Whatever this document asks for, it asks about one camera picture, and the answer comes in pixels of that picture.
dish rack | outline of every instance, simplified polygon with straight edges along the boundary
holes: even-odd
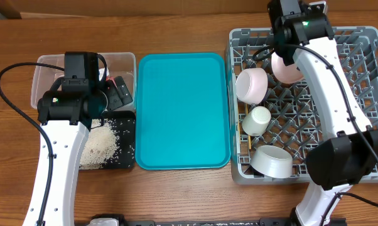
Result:
[[[378,30],[370,26],[334,27],[340,61],[354,97],[374,128],[378,128]],[[257,63],[268,75],[268,90],[261,103],[271,112],[271,121],[262,136],[250,137],[241,128],[246,114],[256,105],[237,100],[235,81],[246,68],[245,61],[260,48],[273,43],[271,28],[239,28],[230,32],[226,49],[226,79],[229,94],[231,172],[236,183],[247,185],[309,182],[304,159],[308,151],[323,142],[320,119],[308,84],[277,81],[270,59]],[[266,50],[258,58],[268,54]],[[262,175],[250,167],[250,158],[260,145],[275,145],[293,156],[293,174],[278,179]],[[361,183],[378,183],[378,167]]]

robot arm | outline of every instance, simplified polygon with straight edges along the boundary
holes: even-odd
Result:
[[[103,75],[99,75],[98,58],[104,63]],[[120,94],[127,90],[119,89],[113,81],[106,81],[106,68],[101,55],[66,52],[65,76],[61,82],[55,82],[38,102],[38,120],[51,141],[54,170],[47,203],[42,206],[50,168],[47,143],[41,136],[33,196],[23,225],[74,225],[78,167],[92,119],[100,119],[106,109],[112,111],[124,102],[128,104],[126,101],[130,98],[130,95]],[[43,221],[39,222],[37,219],[43,208],[45,214]],[[95,220],[94,223],[119,226],[118,219],[114,218]]]
[[[291,212],[291,223],[296,226],[328,225],[339,201],[333,198],[338,192],[351,189],[370,173],[375,161],[350,120],[343,93],[331,70],[314,54],[300,48],[285,47],[287,44],[313,50],[334,68],[345,88],[357,127],[378,155],[378,130],[372,130],[349,87],[332,27],[325,15],[325,6],[324,2],[305,4],[298,0],[272,0],[268,4],[274,50],[283,58],[285,65],[295,63],[304,75],[318,109],[323,132],[324,143],[306,156],[306,167],[313,182],[302,202]],[[332,200],[335,202],[327,210]]]
[[[78,167],[84,145],[89,137],[89,129],[81,122],[70,125],[69,121],[49,121],[42,126],[51,139],[53,152],[52,183],[46,211],[45,225],[73,225],[73,208]],[[35,225],[43,201],[46,177],[48,174],[48,147],[41,136],[40,158],[38,160],[37,174],[31,197],[29,210],[23,226]]]

white cup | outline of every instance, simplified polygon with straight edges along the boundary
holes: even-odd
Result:
[[[252,109],[244,118],[242,128],[250,136],[260,136],[266,132],[270,119],[269,109],[258,106]]]
[[[267,74],[261,68],[243,70],[237,78],[237,97],[246,104],[259,104],[267,92]]]
[[[264,145],[256,149],[251,166],[272,178],[289,178],[292,175],[292,156],[284,149]]]
[[[271,69],[274,76],[282,83],[291,84],[303,80],[303,74],[296,64],[285,66],[284,60],[276,53],[271,55]]]

white bowl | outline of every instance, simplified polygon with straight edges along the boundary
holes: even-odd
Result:
[[[282,148],[264,145],[256,149],[251,166],[266,176],[289,178],[292,175],[292,156]]]

black object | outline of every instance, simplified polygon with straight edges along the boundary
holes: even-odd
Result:
[[[101,80],[98,58],[105,66]],[[106,68],[104,58],[96,53],[66,52],[62,91],[56,90],[60,81],[57,79],[38,101],[38,120],[43,125],[49,120],[69,120],[71,125],[81,122],[90,129],[92,119],[98,119],[107,105]]]
[[[378,130],[363,132],[376,155],[378,155]],[[306,167],[311,179],[324,190],[348,183],[357,184],[372,172],[375,166],[373,155],[359,134],[342,135],[325,141],[306,156]]]
[[[272,49],[272,47],[271,46],[265,46],[265,47],[257,50],[255,53],[253,53],[252,59],[249,59],[249,60],[251,60],[251,61],[253,61],[255,63],[254,67],[257,66],[256,62],[260,62],[262,60],[265,60],[265,59],[271,57],[271,55],[276,52],[276,50],[271,50],[268,54],[266,54],[266,55],[264,55],[264,56],[262,56],[260,58],[256,58],[258,56],[258,54],[260,54],[261,52],[263,52],[265,50],[269,50],[269,49]]]
[[[130,169],[134,167],[136,141],[136,115],[131,111],[105,112],[103,114],[117,140],[117,150],[101,164],[101,170]]]
[[[289,218],[260,218],[259,220],[231,220],[231,221],[216,221],[216,222],[156,222],[159,226],[174,226],[174,225],[184,225],[184,226],[220,226],[220,225],[230,225],[230,226],[298,226],[296,224],[290,223]],[[344,218],[331,219],[328,226],[347,226]]]
[[[274,33],[274,46],[286,66],[294,63],[294,48],[283,44],[307,45],[315,38],[334,38],[333,28],[320,6],[310,6],[298,0],[272,0],[268,5]]]
[[[106,81],[106,86],[105,94],[108,98],[107,110],[116,110],[133,101],[125,81],[121,76]]]
[[[97,219],[97,218],[114,218],[121,222],[121,219],[123,220],[122,225],[123,226],[156,226],[156,223],[152,220],[137,220],[137,221],[126,221],[123,215],[118,215],[118,214],[99,214],[96,215],[92,218]],[[75,222],[75,226],[88,226],[89,223],[80,223],[80,222]]]
[[[131,93],[129,93],[129,90],[126,87],[124,79],[121,76],[118,76],[114,78],[114,81],[123,105],[130,104],[133,101],[133,99]]]

